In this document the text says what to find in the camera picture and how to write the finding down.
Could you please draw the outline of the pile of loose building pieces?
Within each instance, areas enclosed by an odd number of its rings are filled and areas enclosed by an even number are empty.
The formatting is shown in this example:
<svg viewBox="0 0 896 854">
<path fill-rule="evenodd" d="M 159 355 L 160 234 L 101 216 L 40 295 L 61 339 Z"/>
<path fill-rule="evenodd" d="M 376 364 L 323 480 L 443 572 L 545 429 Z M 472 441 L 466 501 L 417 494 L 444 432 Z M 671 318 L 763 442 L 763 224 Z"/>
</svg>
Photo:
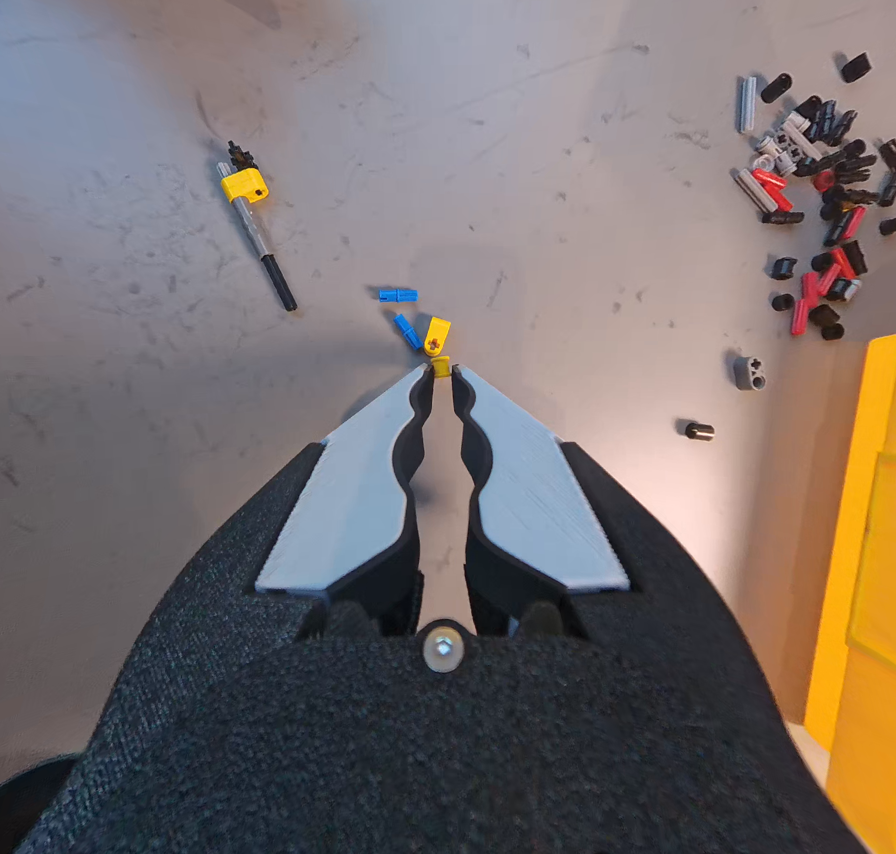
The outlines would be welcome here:
<svg viewBox="0 0 896 854">
<path fill-rule="evenodd" d="M 749 153 L 730 176 L 762 224 L 801 231 L 818 225 L 819 249 L 805 259 L 774 255 L 771 308 L 794 338 L 826 343 L 846 335 L 845 312 L 870 279 L 868 237 L 894 239 L 895 142 L 857 134 L 857 109 L 836 98 L 792 97 L 793 78 L 744 76 L 737 82 L 735 131 Z"/>
</svg>

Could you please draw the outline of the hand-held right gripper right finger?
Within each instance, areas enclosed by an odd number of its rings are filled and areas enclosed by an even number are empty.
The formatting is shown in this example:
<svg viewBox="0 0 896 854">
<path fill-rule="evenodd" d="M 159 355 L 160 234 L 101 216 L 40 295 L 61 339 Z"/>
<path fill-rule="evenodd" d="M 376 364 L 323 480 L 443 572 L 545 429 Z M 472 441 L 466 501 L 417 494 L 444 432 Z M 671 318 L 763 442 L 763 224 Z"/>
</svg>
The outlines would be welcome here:
<svg viewBox="0 0 896 854">
<path fill-rule="evenodd" d="M 626 593 L 623 568 L 565 441 L 468 367 L 452 369 L 469 500 L 464 577 L 476 632 L 509 636 L 538 602 Z"/>
</svg>

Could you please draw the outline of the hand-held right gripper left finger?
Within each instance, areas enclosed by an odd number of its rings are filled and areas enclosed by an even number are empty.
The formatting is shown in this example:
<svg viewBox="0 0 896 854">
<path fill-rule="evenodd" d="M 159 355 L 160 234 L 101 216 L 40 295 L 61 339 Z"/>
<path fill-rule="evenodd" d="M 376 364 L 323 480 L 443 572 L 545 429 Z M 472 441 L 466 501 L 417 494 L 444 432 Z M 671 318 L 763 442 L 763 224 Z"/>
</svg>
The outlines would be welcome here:
<svg viewBox="0 0 896 854">
<path fill-rule="evenodd" d="M 354 602 L 385 636 L 417 631 L 424 577 L 411 480 L 433 393 L 433 369 L 416 367 L 321 441 L 253 583 L 257 594 Z"/>
</svg>

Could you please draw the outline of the grey desk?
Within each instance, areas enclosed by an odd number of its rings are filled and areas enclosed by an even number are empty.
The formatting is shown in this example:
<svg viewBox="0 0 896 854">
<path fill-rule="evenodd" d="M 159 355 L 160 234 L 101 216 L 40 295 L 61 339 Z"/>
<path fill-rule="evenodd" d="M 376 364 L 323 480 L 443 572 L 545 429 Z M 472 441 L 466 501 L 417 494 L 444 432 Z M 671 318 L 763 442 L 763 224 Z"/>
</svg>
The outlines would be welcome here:
<svg viewBox="0 0 896 854">
<path fill-rule="evenodd" d="M 833 1 L 2 0 L 2 790 L 56 786 L 14 852 L 867 851 L 737 601 L 812 408 L 732 364 L 785 384 L 766 261 L 817 224 L 738 193 L 735 82 Z M 452 377 L 417 631 L 253 590 L 431 367 L 396 313 L 565 441 L 629 592 L 476 632 Z"/>
</svg>

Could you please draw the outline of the grey axle pin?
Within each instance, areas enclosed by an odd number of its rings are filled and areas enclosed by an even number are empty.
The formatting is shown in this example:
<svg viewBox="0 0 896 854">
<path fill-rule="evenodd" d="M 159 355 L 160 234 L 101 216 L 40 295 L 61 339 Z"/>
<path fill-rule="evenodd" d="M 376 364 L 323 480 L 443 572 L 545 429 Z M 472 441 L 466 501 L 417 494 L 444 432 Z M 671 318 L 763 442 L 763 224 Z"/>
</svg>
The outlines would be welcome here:
<svg viewBox="0 0 896 854">
<path fill-rule="evenodd" d="M 226 164 L 225 162 L 219 162 L 217 164 L 217 169 L 220 180 L 222 176 L 226 176 L 236 172 L 232 168 L 232 166 Z M 297 300 L 295 299 L 280 269 L 276 256 L 274 255 L 273 246 L 269 241 L 269 237 L 263 227 L 263 224 L 255 218 L 252 211 L 252 207 L 256 203 L 249 203 L 247 200 L 240 198 L 230 203 L 230 205 L 239 218 L 244 232 L 250 244 L 252 245 L 252 249 L 255 255 L 258 257 L 261 265 L 268 274 L 268 277 L 280 299 L 283 308 L 287 312 L 295 312 L 297 310 Z"/>
</svg>

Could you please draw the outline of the yellow bin with small pieces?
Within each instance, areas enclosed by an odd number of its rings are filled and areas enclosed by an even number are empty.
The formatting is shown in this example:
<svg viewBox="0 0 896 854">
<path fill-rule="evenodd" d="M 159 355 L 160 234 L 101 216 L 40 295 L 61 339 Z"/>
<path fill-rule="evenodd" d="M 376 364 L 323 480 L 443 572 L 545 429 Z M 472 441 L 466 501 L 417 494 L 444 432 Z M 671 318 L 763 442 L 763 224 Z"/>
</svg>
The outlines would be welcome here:
<svg viewBox="0 0 896 854">
<path fill-rule="evenodd" d="M 866 350 L 804 726 L 825 789 L 874 852 L 895 851 L 895 336 Z"/>
</svg>

